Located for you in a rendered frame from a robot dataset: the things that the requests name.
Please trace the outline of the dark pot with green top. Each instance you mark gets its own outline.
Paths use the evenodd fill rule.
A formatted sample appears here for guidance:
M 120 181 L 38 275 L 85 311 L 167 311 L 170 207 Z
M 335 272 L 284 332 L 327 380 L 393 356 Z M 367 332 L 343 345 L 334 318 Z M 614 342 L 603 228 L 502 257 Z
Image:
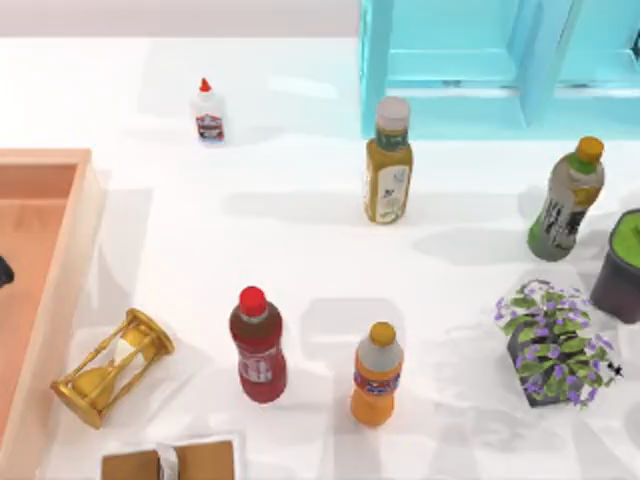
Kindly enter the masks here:
M 611 230 L 590 299 L 625 324 L 640 322 L 640 208 L 625 211 Z

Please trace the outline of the yellow-green bottle grey cap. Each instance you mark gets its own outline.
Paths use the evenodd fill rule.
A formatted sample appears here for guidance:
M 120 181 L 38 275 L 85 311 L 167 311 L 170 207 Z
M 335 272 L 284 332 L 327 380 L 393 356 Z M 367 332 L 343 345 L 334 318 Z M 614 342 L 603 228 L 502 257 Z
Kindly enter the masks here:
M 366 144 L 364 211 L 376 224 L 395 223 L 404 216 L 413 171 L 409 143 L 410 106 L 397 96 L 376 107 L 375 135 Z

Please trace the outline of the purple flower plant pot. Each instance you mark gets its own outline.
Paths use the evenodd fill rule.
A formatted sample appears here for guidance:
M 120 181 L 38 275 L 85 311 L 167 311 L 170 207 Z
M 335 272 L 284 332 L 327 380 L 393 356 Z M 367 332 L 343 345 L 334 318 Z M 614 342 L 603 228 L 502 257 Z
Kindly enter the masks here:
M 588 407 L 623 377 L 613 343 L 592 328 L 591 303 L 578 288 L 523 283 L 495 304 L 494 321 L 532 407 Z

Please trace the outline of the orange bottle yellow cap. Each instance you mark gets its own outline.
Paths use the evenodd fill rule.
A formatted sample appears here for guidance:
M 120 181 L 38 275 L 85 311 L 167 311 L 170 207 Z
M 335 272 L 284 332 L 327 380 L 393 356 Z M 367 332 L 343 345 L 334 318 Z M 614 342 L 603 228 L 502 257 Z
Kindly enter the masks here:
M 374 323 L 355 351 L 351 413 L 359 423 L 376 428 L 390 419 L 403 361 L 394 326 Z

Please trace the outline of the light blue rack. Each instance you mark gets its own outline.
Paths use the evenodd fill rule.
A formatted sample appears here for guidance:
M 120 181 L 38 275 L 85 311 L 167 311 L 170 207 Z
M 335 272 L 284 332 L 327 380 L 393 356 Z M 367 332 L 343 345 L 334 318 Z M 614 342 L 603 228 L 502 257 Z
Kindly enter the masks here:
M 359 64 L 364 136 L 640 140 L 640 0 L 360 0 Z

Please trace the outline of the green bottle yellow cap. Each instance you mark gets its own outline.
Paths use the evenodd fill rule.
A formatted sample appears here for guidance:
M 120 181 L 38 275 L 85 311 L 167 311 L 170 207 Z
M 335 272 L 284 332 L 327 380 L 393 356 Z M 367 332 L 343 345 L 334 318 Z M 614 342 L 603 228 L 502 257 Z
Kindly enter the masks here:
M 545 201 L 527 237 L 537 258 L 556 262 L 573 250 L 580 225 L 604 186 L 603 152 L 600 139 L 582 137 L 576 148 L 554 165 Z

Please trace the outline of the open brown book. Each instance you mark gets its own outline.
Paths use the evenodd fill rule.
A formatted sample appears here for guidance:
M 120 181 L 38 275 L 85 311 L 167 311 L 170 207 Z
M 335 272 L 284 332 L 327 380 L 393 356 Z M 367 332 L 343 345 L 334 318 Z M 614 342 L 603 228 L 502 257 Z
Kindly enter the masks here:
M 239 442 L 229 435 L 121 446 L 100 461 L 100 480 L 244 480 Z

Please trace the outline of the shallow salmon-coloured box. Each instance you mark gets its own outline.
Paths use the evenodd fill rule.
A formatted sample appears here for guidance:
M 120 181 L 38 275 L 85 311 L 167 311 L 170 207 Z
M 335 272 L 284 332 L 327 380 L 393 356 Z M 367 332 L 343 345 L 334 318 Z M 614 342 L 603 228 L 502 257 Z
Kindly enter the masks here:
M 0 149 L 0 480 L 35 480 L 101 221 L 88 149 Z

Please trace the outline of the golden hourglass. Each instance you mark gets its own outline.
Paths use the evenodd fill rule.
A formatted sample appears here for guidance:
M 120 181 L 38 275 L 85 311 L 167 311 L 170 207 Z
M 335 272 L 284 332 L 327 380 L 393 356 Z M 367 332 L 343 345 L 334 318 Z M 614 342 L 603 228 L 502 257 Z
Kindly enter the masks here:
M 175 351 L 168 333 L 136 308 L 71 372 L 50 389 L 86 425 L 98 430 L 114 405 L 148 370 Z

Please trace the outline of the white glue bottle red cap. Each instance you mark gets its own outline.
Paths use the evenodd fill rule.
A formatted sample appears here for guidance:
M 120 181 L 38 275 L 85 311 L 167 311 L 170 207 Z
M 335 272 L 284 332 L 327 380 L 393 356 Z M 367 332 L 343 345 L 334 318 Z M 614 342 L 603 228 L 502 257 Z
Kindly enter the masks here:
M 223 143 L 226 134 L 225 100 L 205 77 L 200 80 L 199 90 L 193 98 L 191 109 L 199 139 L 204 143 Z

